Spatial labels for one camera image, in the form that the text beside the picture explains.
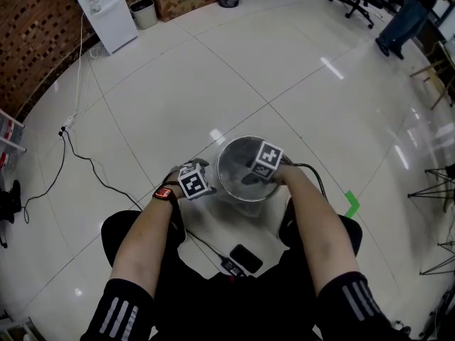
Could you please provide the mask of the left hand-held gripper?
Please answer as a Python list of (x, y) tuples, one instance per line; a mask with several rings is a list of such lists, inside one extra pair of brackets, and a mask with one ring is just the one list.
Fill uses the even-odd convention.
[(208, 166), (209, 163), (207, 161), (201, 158), (194, 158), (179, 167), (178, 183), (186, 199), (194, 200), (217, 192), (205, 177), (205, 168)]

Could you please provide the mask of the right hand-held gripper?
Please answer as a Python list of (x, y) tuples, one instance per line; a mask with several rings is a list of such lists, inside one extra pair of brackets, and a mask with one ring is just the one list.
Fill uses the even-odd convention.
[(248, 173), (242, 178), (243, 185), (259, 182), (268, 184), (272, 181), (281, 163), (284, 150), (268, 141), (263, 141), (256, 154), (246, 162)]

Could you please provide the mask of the person's left hand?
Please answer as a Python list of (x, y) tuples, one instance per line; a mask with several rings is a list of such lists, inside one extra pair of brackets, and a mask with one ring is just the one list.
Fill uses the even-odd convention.
[(177, 199), (184, 197), (183, 190), (181, 189), (180, 183), (178, 181), (180, 170), (180, 166), (174, 166), (161, 183), (162, 187), (172, 189)]

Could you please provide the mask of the person's right hand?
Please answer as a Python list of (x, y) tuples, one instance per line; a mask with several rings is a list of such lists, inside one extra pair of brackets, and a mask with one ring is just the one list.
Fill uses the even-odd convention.
[(272, 176), (272, 181), (280, 185), (288, 185), (299, 174), (300, 169), (293, 165), (280, 164)]

